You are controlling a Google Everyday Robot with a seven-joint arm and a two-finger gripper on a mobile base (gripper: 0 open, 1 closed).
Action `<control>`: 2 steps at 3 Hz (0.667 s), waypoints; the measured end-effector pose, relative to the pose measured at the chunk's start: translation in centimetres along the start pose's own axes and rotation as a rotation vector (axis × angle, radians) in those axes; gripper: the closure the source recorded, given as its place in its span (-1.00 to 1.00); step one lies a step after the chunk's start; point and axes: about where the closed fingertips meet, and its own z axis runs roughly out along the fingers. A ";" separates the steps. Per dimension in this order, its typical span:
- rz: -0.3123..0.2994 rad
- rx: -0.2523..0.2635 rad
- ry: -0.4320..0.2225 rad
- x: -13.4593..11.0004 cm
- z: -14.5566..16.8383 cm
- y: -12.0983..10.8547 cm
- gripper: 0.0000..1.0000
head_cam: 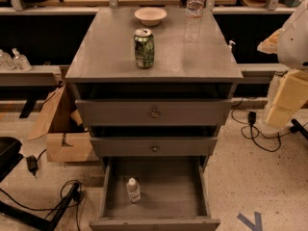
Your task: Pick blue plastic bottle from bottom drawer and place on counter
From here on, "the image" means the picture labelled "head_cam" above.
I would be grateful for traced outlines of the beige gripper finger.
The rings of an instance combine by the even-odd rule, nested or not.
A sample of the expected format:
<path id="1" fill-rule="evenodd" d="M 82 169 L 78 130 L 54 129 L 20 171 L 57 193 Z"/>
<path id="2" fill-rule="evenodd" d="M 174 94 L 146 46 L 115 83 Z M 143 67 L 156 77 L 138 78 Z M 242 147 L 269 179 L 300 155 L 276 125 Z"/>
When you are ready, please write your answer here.
<path id="1" fill-rule="evenodd" d="M 284 128 L 307 101 L 307 71 L 290 70 L 283 76 L 276 73 L 269 84 L 264 123 L 272 128 Z"/>

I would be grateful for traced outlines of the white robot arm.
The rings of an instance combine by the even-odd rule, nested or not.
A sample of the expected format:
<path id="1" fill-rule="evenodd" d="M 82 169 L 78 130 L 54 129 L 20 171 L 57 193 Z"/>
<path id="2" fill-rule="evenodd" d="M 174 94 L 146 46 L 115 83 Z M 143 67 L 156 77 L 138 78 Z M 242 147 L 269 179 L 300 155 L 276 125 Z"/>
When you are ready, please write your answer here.
<path id="1" fill-rule="evenodd" d="M 257 50 L 276 54 L 289 68 L 269 85 L 264 124 L 281 130 L 308 100 L 308 1 L 300 3 L 283 26 L 262 41 Z"/>

